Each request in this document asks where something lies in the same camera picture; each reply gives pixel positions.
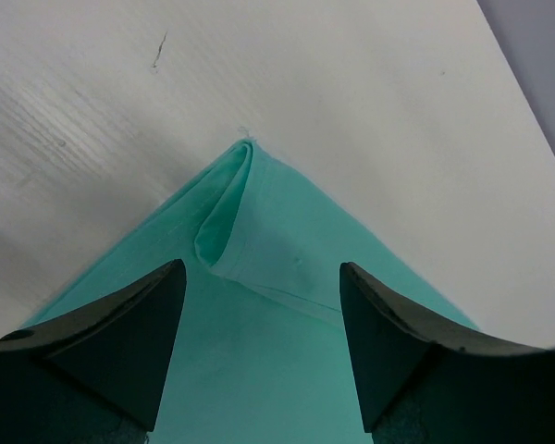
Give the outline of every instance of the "scratch mark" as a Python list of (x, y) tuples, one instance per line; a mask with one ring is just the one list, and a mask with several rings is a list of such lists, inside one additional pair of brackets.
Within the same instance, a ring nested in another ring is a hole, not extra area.
[(163, 52), (163, 44), (165, 44), (165, 42), (167, 41), (167, 34), (168, 34), (168, 31), (165, 32), (165, 36), (163, 37), (163, 41), (158, 46), (158, 54), (156, 54), (156, 58), (154, 59), (154, 62), (152, 63), (152, 69), (157, 69), (158, 68), (158, 59), (160, 59), (160, 55)]

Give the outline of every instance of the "teal cloth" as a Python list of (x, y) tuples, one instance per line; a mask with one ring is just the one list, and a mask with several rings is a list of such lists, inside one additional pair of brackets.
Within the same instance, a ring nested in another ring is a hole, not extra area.
[(59, 298), (42, 322), (175, 258), (188, 287), (152, 444), (369, 443), (339, 308), (339, 265), (473, 324), (255, 141), (235, 143)]

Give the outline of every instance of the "folded cloth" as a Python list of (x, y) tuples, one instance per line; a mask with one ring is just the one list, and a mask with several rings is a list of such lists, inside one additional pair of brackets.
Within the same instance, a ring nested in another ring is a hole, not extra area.
[(176, 258), (187, 266), (188, 288), (152, 444), (370, 442), (341, 329), (342, 262), (474, 327), (253, 140), (235, 143), (29, 324)]

